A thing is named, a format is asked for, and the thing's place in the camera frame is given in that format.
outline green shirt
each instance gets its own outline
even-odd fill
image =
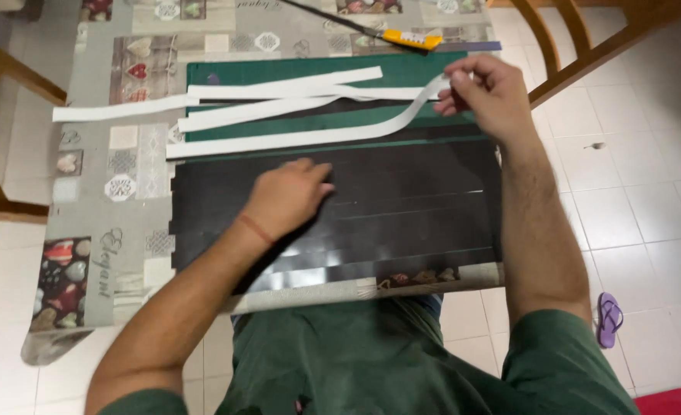
[[[384,299],[258,312],[233,339],[233,380],[216,413],[639,413],[583,320],[521,318],[502,379],[453,356],[418,304]],[[461,324],[466,316],[461,316]],[[149,389],[101,414],[186,414]]]

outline forearm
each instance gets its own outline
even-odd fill
[[[240,278],[269,244],[242,223],[166,284],[130,320],[100,362],[87,413],[143,388],[181,393],[181,370]]]
[[[537,135],[518,141],[516,148],[502,149],[502,200],[511,324],[538,309],[563,309],[589,322],[584,260]]]

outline purple flip-flop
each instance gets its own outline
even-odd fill
[[[617,300],[609,292],[599,295],[599,327],[596,330],[596,341],[605,349],[615,345],[615,333],[622,325],[622,310]]]

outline red mat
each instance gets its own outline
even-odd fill
[[[635,399],[643,415],[681,415],[681,388]]]

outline tiled floor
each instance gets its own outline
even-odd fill
[[[39,23],[19,24],[13,55],[68,86],[76,2],[47,0]],[[624,24],[620,12],[585,10],[595,42]],[[543,10],[564,63],[575,53],[563,21]],[[502,56],[530,89],[542,55],[517,12],[492,11]],[[51,108],[5,83],[0,91],[0,177],[12,199],[50,202],[58,132]],[[681,23],[633,47],[534,111],[566,212],[584,251],[592,297],[622,304],[617,345],[604,352],[633,395],[681,386]],[[602,149],[590,147],[606,143]],[[0,413],[79,413],[87,382],[118,328],[102,329],[50,366],[19,357],[33,302],[44,228],[0,223]],[[499,374],[509,341],[503,289],[446,295],[451,352]],[[230,382],[230,324],[221,317],[185,368],[191,413],[212,413]]]

